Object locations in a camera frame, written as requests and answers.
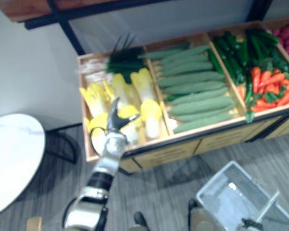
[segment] striped floor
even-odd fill
[[[82,127],[60,132],[80,153],[76,165],[45,155],[40,171],[24,193],[0,213],[0,231],[24,231],[26,220],[42,216],[43,231],[60,231],[66,204],[88,179],[92,164],[84,160]],[[56,136],[47,149],[69,146]],[[279,203],[289,213],[289,134],[271,140],[240,143],[144,170],[131,176],[117,175],[111,189],[107,231],[126,231],[133,213],[142,211],[153,231],[187,230],[187,203],[226,163],[237,161],[254,178],[279,188]]]

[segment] wooden display crate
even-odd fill
[[[277,136],[283,136],[289,133],[289,119],[286,120],[282,125],[280,125],[277,129],[271,132],[266,139],[274,138]]]
[[[193,46],[209,44],[212,51],[217,56],[218,61],[221,64],[226,75],[225,81],[228,86],[228,95],[230,95],[236,102],[238,102],[235,108],[237,116],[228,121],[193,129],[179,134],[173,134],[172,129],[175,121],[168,115],[168,106],[163,101],[164,96],[159,87],[155,85],[154,88],[163,112],[163,134],[161,135],[160,139],[146,140],[146,138],[144,137],[144,131],[140,131],[143,133],[142,139],[140,140],[138,145],[127,147],[127,151],[124,154],[120,164],[120,167],[122,169],[131,173],[139,171],[141,169],[158,166],[167,162],[186,158],[194,154],[205,153],[207,151],[228,146],[234,143],[248,141],[256,137],[263,130],[270,127],[284,114],[289,113],[289,105],[270,109],[264,112],[257,113],[254,122],[251,124],[247,124],[245,118],[246,108],[244,102],[240,98],[239,93],[236,90],[236,87],[228,71],[226,70],[220,56],[218,55],[213,43],[210,40],[212,36],[217,34],[219,35],[219,33],[223,33],[225,30],[230,30],[235,35],[242,35],[245,28],[252,26],[262,27],[259,22],[252,22],[237,26],[221,28],[218,30],[210,31],[208,33],[197,33],[144,45],[145,51],[155,51],[186,41],[192,42]],[[78,58],[79,65],[87,62],[92,58],[107,56],[107,53],[83,55]],[[156,82],[157,76],[155,75],[156,67],[154,65],[154,62],[152,62],[151,60],[147,60],[147,64],[151,72],[153,81]],[[81,87],[87,86],[84,77],[85,76],[83,74],[79,75],[79,84]],[[81,106],[83,117],[91,118],[89,109],[83,99],[81,99]],[[97,160],[98,155],[94,153],[91,148],[91,139],[85,126],[83,126],[83,130],[86,160]]]

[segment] robotic arm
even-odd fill
[[[67,211],[64,219],[65,230],[102,231],[106,224],[108,209],[106,203],[112,180],[118,171],[120,160],[127,145],[120,128],[135,120],[118,116],[119,98],[111,105],[107,119],[107,135],[102,157],[93,168],[87,185]]]

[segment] white round table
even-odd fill
[[[37,119],[25,114],[0,117],[0,212],[31,182],[44,149],[45,131]]]

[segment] white basket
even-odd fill
[[[264,230],[289,231],[289,215],[276,203],[271,206],[272,195],[235,161],[218,171],[196,199],[226,230],[236,230],[242,218],[262,217]]]

